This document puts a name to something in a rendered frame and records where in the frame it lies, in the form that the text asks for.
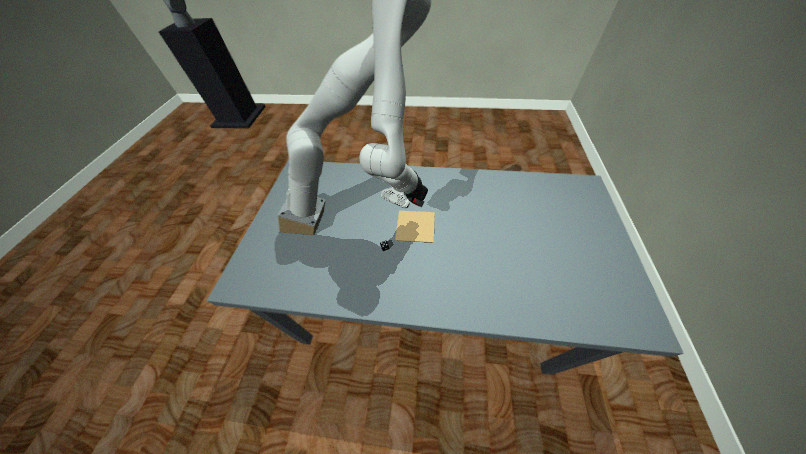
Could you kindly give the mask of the tan flat mat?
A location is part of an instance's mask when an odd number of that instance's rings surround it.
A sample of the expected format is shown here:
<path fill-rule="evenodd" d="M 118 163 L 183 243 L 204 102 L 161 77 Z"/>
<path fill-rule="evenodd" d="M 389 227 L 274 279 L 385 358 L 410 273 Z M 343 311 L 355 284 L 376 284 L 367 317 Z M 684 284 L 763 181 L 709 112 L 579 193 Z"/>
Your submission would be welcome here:
<path fill-rule="evenodd" d="M 399 211 L 395 241 L 434 243 L 435 212 Z"/>

